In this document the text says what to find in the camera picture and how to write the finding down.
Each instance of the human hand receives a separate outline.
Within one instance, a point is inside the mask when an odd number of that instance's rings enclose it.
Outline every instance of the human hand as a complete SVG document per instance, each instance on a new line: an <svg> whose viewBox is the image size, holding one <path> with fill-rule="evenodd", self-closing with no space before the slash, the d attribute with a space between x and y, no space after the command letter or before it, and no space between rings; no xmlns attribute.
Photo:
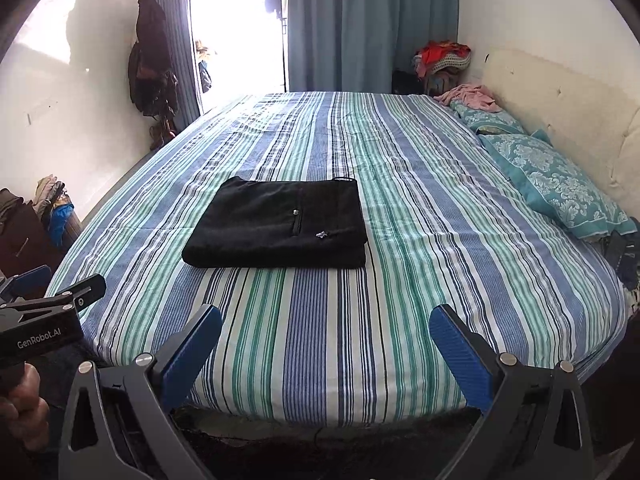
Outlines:
<svg viewBox="0 0 640 480"><path fill-rule="evenodd" d="M49 406L39 393L40 375L33 365L25 363L20 384L6 398L0 397L0 417L29 451L37 451L49 443Z"/></svg>

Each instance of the blue gripper pad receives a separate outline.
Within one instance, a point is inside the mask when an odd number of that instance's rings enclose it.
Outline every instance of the blue gripper pad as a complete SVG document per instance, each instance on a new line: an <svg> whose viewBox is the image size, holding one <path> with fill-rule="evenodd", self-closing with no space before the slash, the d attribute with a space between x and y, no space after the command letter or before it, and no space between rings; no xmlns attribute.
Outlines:
<svg viewBox="0 0 640 480"><path fill-rule="evenodd" d="M473 336L480 339L481 337L469 331L453 309L448 305L446 307L450 311L449 315L442 306L434 308L431 312L429 333L456 378L466 403L486 413L494 402L495 378L472 347L475 339ZM460 327L456 326L451 315L455 316Z"/></svg>
<svg viewBox="0 0 640 480"><path fill-rule="evenodd" d="M51 269L43 265L37 269L25 272L17 276L12 283L11 294L16 298L31 294L37 288L46 286L51 281Z"/></svg>
<svg viewBox="0 0 640 480"><path fill-rule="evenodd" d="M221 332L220 311L204 304L184 329L156 352L152 383L159 386L158 401L166 413L183 404Z"/></svg>

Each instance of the pile of clothes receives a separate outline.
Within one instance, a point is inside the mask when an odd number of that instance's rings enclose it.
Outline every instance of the pile of clothes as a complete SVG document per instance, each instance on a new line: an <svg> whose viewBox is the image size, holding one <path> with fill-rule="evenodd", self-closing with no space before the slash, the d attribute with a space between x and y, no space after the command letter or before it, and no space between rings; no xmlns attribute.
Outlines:
<svg viewBox="0 0 640 480"><path fill-rule="evenodd" d="M484 85L460 85L435 97L437 102L445 106L449 106L454 99L462 101L465 106L474 110L483 110L492 114L502 111L495 102L494 94Z"/></svg>
<svg viewBox="0 0 640 480"><path fill-rule="evenodd" d="M63 248L65 229L70 218L75 216L74 205L66 192L65 183L52 174L42 178L36 188L33 209L53 244L57 248ZM79 224L77 217L75 217L73 224ZM69 233L73 240L78 237L77 234L74 235L74 231L76 228Z"/></svg>
<svg viewBox="0 0 640 480"><path fill-rule="evenodd" d="M453 41L430 41L414 56L414 70L424 81L424 93L438 96L458 85L471 63L471 49Z"/></svg>

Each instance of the small logo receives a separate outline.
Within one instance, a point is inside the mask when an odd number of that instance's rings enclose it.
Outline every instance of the small logo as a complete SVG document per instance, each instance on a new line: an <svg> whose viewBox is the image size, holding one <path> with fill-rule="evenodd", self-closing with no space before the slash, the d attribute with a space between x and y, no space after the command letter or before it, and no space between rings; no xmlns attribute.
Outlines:
<svg viewBox="0 0 640 480"><path fill-rule="evenodd" d="M61 335L61 333L62 332L60 332L59 328L54 328L53 334L51 333L51 330L48 330L44 334L32 335L29 339L26 339L25 341L18 341L18 348L23 349L23 348L27 348L27 346L35 345L36 343L42 343L47 339L51 339L53 337L57 337Z"/></svg>

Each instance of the pink cloth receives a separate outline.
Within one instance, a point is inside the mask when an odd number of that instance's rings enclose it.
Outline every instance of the pink cloth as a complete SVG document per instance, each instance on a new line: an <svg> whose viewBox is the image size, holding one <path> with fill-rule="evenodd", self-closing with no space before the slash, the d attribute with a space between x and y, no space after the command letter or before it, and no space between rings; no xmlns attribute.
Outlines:
<svg viewBox="0 0 640 480"><path fill-rule="evenodd" d="M460 99L465 106L474 110L483 110L485 112L502 111L502 108L495 103L491 90L484 85L466 84L456 86L453 90L449 90L434 99L445 106L449 106L453 99Z"/></svg>

